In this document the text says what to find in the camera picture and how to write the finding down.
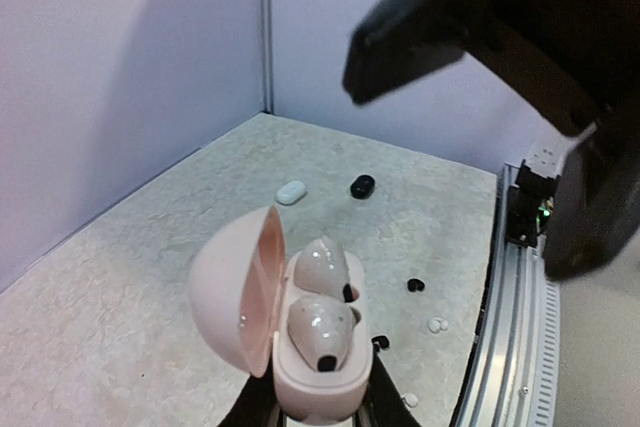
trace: open case lid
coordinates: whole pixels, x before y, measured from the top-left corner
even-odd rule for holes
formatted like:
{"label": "open case lid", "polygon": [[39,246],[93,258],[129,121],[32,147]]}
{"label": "open case lid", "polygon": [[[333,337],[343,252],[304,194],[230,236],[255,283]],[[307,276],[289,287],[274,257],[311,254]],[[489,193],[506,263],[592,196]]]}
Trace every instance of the open case lid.
{"label": "open case lid", "polygon": [[189,301],[196,326],[222,359],[262,377],[278,325],[285,242],[275,207],[220,229],[196,256]]}

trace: earbud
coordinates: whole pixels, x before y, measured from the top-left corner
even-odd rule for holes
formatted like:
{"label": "earbud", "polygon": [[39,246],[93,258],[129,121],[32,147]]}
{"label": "earbud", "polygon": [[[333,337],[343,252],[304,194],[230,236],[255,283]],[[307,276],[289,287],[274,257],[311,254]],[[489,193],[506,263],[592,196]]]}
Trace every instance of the earbud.
{"label": "earbud", "polygon": [[308,294],[289,307],[287,328],[293,344],[313,370],[339,370],[353,340],[353,310],[326,295]]}
{"label": "earbud", "polygon": [[344,302],[355,300],[342,245],[328,237],[314,240],[300,252],[293,282],[301,289]]}

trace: earbud case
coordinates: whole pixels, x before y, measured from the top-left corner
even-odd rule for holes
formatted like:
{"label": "earbud case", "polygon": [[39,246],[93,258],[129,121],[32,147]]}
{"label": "earbud case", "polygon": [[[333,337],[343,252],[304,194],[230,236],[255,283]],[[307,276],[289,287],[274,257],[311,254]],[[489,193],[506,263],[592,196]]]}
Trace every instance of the earbud case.
{"label": "earbud case", "polygon": [[373,363],[364,268],[355,255],[345,255],[359,293],[348,304],[357,324],[349,354],[334,372],[313,370],[288,335],[289,306],[308,292],[293,283],[299,253],[286,262],[275,207],[255,210],[220,229],[196,256],[189,276],[192,315],[209,347],[254,377],[265,374],[271,358],[280,407],[311,425],[331,425],[353,415]]}

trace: beige floor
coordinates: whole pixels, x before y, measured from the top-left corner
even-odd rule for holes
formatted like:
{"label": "beige floor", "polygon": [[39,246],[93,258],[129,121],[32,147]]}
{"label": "beige floor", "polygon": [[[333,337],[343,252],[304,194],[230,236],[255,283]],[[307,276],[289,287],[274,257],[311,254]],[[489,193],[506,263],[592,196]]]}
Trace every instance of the beige floor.
{"label": "beige floor", "polygon": [[[349,196],[360,174],[378,181]],[[46,256],[0,296],[0,426],[215,426],[246,374],[200,339],[189,264],[225,223],[273,202],[291,255],[322,235],[366,270],[372,335],[425,427],[449,424],[481,301],[495,176],[371,140],[260,115],[172,168]],[[407,292],[421,277],[423,293]],[[438,335],[428,321],[445,317]]]}

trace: lavender wall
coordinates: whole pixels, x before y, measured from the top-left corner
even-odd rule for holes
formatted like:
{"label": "lavender wall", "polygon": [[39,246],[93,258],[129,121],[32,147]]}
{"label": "lavender wall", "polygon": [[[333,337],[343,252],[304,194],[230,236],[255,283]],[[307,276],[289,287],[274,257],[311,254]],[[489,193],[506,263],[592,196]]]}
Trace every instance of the lavender wall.
{"label": "lavender wall", "polygon": [[259,0],[0,0],[0,291],[258,112]]}
{"label": "lavender wall", "polygon": [[552,128],[467,56],[456,66],[358,110],[342,91],[349,35],[376,0],[273,0],[279,115],[497,171]]}

